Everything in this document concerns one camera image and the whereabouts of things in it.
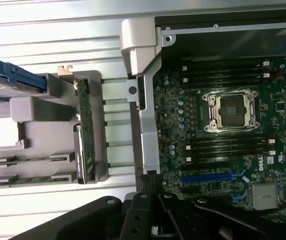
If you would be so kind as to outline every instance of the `metal bracket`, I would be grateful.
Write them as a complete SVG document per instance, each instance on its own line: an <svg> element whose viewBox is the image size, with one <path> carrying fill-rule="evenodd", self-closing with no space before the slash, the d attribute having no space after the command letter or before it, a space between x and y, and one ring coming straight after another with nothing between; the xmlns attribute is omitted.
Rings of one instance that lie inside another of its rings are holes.
<svg viewBox="0 0 286 240"><path fill-rule="evenodd" d="M127 101L128 102L137 102L138 103L138 83L137 79L127 80Z"/></svg>
<svg viewBox="0 0 286 240"><path fill-rule="evenodd" d="M142 76L161 52L161 28L153 17L126 19L120 34L121 52L128 74Z"/></svg>

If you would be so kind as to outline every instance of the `circuit board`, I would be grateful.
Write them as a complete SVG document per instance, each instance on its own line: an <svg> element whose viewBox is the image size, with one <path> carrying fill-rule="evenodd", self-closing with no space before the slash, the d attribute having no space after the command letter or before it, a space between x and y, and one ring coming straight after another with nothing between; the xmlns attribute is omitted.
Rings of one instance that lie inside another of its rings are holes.
<svg viewBox="0 0 286 240"><path fill-rule="evenodd" d="M74 127L76 171L79 184L86 184L93 176L95 160L92 111L89 100L89 85L85 80L75 80L74 88L79 99L78 120Z"/></svg>
<svg viewBox="0 0 286 240"><path fill-rule="evenodd" d="M163 67L154 102L165 190L286 222L286 58Z"/></svg>

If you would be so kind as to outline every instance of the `cpu socket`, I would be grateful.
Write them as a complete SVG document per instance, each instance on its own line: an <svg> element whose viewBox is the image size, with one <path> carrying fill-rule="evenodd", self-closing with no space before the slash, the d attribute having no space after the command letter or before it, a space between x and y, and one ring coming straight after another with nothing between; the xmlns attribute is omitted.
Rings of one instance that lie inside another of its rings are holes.
<svg viewBox="0 0 286 240"><path fill-rule="evenodd" d="M250 89L213 91L203 95L208 102L209 123L204 130L210 133L250 131L260 126L255 117L255 98L258 92Z"/></svg>

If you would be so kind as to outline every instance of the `capacitor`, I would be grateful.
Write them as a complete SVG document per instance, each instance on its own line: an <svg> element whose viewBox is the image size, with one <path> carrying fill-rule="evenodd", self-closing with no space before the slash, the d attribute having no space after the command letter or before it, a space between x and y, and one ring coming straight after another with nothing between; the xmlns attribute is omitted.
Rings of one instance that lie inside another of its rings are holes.
<svg viewBox="0 0 286 240"><path fill-rule="evenodd" d="M276 177L278 177L278 178L280 178L283 174L280 172L280 171L278 171L278 170L276 170L275 172L275 176Z"/></svg>

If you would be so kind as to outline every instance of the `pcie slot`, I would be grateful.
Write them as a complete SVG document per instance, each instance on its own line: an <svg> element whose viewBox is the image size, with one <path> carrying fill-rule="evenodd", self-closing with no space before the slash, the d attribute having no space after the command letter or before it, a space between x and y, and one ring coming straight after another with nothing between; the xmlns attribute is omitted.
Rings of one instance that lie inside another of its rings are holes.
<svg viewBox="0 0 286 240"><path fill-rule="evenodd" d="M186 164L181 165L180 170L182 172L186 171L194 171L194 170L210 170L210 169L223 169L223 168L230 168L231 163L227 161L218 161L218 162L198 162L193 164Z"/></svg>
<svg viewBox="0 0 286 240"><path fill-rule="evenodd" d="M187 183L204 183L213 181L228 181L234 180L235 178L228 173L218 173L218 174L203 174L198 176L181 176L180 181L183 184Z"/></svg>

